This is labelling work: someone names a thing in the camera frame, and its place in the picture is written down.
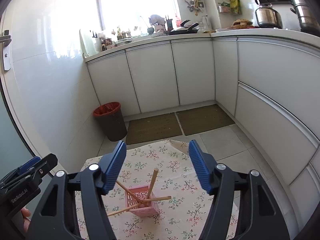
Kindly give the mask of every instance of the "floral pattern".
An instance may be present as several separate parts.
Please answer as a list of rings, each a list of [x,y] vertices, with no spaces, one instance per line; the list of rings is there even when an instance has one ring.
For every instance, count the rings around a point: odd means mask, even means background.
[[[88,159],[82,170],[101,157]],[[147,185],[153,169],[159,173],[153,188],[155,196],[171,195],[171,200],[158,201],[159,214],[137,217],[123,212],[109,217],[117,239],[125,240],[197,240],[207,219],[213,196],[202,190],[188,154],[188,143],[165,140],[127,151],[118,180],[127,188]],[[117,184],[102,196],[106,212],[125,207],[124,190]],[[81,204],[76,192],[76,210],[82,238],[89,239]],[[238,209],[233,204],[227,239],[235,235]]]

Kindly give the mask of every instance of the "brown trash can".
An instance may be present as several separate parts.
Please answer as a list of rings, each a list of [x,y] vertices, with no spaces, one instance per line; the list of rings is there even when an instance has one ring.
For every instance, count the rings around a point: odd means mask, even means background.
[[[93,116],[110,141],[119,141],[127,135],[119,102],[110,102],[99,106],[93,111]]]

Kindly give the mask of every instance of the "white countertop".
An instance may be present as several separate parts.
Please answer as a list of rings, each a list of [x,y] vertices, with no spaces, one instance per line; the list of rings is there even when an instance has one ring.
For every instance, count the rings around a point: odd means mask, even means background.
[[[181,35],[170,35],[163,37],[155,37],[150,39],[145,39],[142,41],[134,41],[129,44],[121,45],[119,47],[108,49],[103,52],[99,52],[93,56],[87,57],[85,62],[94,60],[98,57],[108,55],[113,52],[117,52],[123,49],[129,49],[135,46],[145,45],[153,42],[159,41],[170,41],[178,39],[190,39],[190,38],[216,38],[216,37],[228,37],[228,36],[269,36],[283,39],[290,39],[295,41],[300,41],[315,47],[320,48],[320,38],[308,33],[297,32],[292,30],[282,30],[282,29],[244,29],[244,30],[232,30],[217,33],[201,33],[201,34],[181,34]]]

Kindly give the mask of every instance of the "pink basket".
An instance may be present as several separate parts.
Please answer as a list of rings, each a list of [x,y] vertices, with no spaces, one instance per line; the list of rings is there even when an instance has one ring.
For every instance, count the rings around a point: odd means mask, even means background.
[[[149,185],[131,187],[129,190],[134,193],[139,199],[143,200],[147,197]],[[150,195],[150,198],[155,198],[153,192]],[[137,204],[138,202],[130,196],[128,193],[125,193],[125,205],[126,207]],[[155,201],[146,202],[144,207],[136,207],[129,210],[129,212],[135,214],[138,217],[147,217],[159,214],[158,204]]]

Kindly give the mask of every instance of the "human hand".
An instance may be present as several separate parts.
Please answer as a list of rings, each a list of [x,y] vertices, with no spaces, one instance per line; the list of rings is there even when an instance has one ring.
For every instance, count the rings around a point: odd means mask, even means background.
[[[21,213],[24,220],[23,229],[25,232],[27,232],[30,225],[30,220],[28,219],[28,217],[31,216],[31,212],[26,207],[24,207],[21,209]]]

